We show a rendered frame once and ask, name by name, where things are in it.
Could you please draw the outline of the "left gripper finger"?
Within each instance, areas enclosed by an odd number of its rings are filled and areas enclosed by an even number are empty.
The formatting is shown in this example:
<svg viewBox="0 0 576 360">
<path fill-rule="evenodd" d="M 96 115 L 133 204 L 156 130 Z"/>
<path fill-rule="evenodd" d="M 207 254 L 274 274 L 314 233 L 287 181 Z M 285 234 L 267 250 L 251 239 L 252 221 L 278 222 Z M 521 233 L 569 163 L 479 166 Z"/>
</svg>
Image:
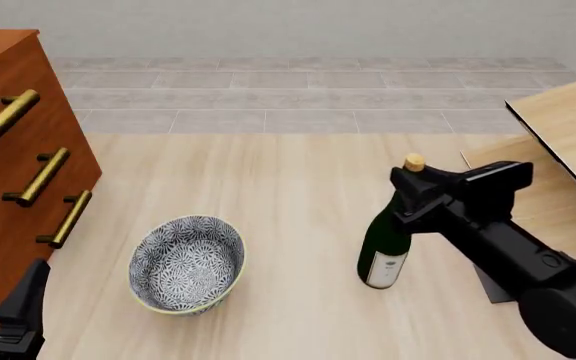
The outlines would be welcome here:
<svg viewBox="0 0 576 360">
<path fill-rule="evenodd" d="M 43 332 L 43 299 L 50 272 L 36 259 L 0 304 L 0 332 Z"/>
</svg>

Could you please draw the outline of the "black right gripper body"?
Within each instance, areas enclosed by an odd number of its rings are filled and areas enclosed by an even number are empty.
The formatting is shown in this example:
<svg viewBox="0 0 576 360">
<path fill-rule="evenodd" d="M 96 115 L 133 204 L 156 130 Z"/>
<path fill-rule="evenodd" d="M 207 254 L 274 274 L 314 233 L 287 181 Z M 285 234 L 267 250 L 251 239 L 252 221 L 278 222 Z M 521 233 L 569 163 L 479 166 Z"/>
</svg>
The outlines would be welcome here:
<svg viewBox="0 0 576 360">
<path fill-rule="evenodd" d="M 464 179 L 439 184 L 423 180 L 396 180 L 396 195 L 402 206 L 396 209 L 396 225 L 408 234 L 441 233 L 443 236 L 469 236 L 463 206 L 456 200 L 467 188 Z"/>
</svg>

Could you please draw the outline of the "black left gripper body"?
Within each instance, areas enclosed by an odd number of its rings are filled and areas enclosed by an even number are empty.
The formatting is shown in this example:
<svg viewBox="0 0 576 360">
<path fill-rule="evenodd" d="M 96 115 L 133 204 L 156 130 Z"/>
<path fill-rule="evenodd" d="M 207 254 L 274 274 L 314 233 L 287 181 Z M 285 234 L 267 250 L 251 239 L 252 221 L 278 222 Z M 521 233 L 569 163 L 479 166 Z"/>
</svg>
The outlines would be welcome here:
<svg viewBox="0 0 576 360">
<path fill-rule="evenodd" d="M 41 331 L 0 328 L 0 360 L 37 360 L 43 344 Z"/>
</svg>

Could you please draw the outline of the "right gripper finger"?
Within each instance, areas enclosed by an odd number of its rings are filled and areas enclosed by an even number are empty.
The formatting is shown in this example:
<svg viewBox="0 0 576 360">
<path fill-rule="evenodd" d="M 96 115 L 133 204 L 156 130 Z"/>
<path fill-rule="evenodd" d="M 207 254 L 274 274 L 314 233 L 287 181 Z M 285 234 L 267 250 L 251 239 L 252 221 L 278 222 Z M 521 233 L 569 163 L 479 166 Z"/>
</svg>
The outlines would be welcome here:
<svg viewBox="0 0 576 360">
<path fill-rule="evenodd" d="M 426 167 L 423 170 L 424 181 L 428 182 L 431 188 L 439 190 L 459 190 L 462 188 L 465 176 L 464 172 L 451 172 L 434 167 Z"/>
<path fill-rule="evenodd" d="M 429 218 L 443 205 L 443 190 L 431 188 L 424 181 L 423 170 L 392 168 L 390 181 L 395 194 L 390 208 L 399 218 Z"/>
</svg>

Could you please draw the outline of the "dark green wine bottle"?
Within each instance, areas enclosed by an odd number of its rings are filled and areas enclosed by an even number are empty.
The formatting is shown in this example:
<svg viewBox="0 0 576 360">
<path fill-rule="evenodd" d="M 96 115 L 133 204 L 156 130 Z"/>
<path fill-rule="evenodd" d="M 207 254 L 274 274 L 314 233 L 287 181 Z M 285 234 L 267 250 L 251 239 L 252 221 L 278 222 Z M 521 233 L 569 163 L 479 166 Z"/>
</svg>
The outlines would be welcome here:
<svg viewBox="0 0 576 360">
<path fill-rule="evenodd" d="M 395 213 L 405 214 L 413 209 L 411 198 L 396 185 L 395 174 L 424 170 L 422 155 L 411 153 L 402 167 L 391 170 L 390 181 L 395 188 L 387 206 L 379 212 L 367 228 L 357 262 L 357 274 L 368 287 L 385 290 L 398 279 L 408 252 L 412 236 L 395 222 Z"/>
</svg>

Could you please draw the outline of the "brown wooden cabinet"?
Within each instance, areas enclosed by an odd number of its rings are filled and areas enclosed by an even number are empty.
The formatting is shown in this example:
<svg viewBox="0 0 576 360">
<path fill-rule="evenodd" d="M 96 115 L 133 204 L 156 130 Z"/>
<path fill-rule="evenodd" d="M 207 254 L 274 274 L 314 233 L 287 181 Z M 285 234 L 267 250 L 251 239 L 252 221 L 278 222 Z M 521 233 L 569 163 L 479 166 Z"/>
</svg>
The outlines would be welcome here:
<svg viewBox="0 0 576 360">
<path fill-rule="evenodd" d="M 34 29 L 0 29 L 0 303 L 61 247 L 101 176 Z"/>
</svg>

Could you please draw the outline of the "blue white patterned bowl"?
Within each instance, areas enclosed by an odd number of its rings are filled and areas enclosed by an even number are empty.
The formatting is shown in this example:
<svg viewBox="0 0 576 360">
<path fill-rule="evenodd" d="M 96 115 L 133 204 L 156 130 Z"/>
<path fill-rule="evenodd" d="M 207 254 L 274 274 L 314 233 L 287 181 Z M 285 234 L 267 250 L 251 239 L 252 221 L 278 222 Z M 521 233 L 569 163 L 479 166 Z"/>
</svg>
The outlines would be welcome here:
<svg viewBox="0 0 576 360">
<path fill-rule="evenodd" d="M 235 227 L 214 216 L 182 216 L 160 224 L 136 246 L 129 288 L 151 311 L 195 316 L 224 302 L 245 264 L 245 242 Z"/>
</svg>

